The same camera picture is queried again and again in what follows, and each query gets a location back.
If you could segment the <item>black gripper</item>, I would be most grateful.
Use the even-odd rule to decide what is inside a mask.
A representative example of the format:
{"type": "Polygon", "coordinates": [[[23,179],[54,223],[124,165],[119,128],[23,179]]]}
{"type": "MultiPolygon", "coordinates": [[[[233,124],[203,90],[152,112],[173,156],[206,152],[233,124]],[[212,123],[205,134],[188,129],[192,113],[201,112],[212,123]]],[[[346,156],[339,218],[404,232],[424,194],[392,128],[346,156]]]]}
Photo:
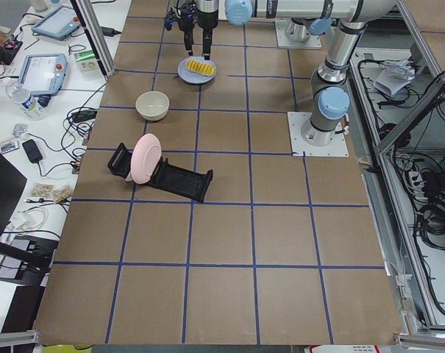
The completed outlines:
{"type": "MultiPolygon", "coordinates": [[[[203,30],[202,55],[205,60],[210,59],[212,46],[212,32],[218,26],[219,0],[196,0],[194,20],[203,30]]],[[[185,49],[189,56],[193,56],[193,23],[186,23],[183,29],[185,49]]]]}

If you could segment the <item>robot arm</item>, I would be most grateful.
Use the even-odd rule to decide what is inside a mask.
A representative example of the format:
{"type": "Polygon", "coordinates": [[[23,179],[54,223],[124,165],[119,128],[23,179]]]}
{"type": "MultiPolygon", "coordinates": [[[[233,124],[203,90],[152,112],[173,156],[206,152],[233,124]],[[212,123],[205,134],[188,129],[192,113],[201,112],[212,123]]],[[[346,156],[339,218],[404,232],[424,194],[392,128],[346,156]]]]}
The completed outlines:
{"type": "Polygon", "coordinates": [[[291,18],[285,29],[285,36],[296,42],[305,42],[312,35],[324,35],[331,25],[331,18],[291,18]]]}
{"type": "MultiPolygon", "coordinates": [[[[251,18],[290,18],[306,20],[309,33],[321,35],[336,20],[332,42],[324,62],[313,72],[315,87],[341,86],[357,42],[367,23],[385,15],[395,1],[225,1],[226,19],[234,26],[243,26],[251,18]]],[[[193,28],[202,29],[202,56],[210,59],[213,30],[218,26],[218,1],[176,1],[167,12],[164,24],[170,30],[174,23],[184,33],[187,53],[193,55],[193,28]]]]}

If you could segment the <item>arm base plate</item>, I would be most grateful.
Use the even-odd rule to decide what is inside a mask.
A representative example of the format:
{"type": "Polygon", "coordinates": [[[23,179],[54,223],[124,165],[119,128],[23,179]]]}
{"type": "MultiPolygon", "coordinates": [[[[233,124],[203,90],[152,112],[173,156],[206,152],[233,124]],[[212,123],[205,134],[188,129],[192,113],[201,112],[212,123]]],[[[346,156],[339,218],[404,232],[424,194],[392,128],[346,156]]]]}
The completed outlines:
{"type": "Polygon", "coordinates": [[[310,112],[288,112],[291,151],[298,157],[348,157],[348,132],[339,121],[331,132],[319,132],[310,123],[310,112]]]}
{"type": "Polygon", "coordinates": [[[319,36],[311,35],[307,27],[295,19],[277,19],[274,22],[277,46],[282,49],[320,50],[319,36]]]}

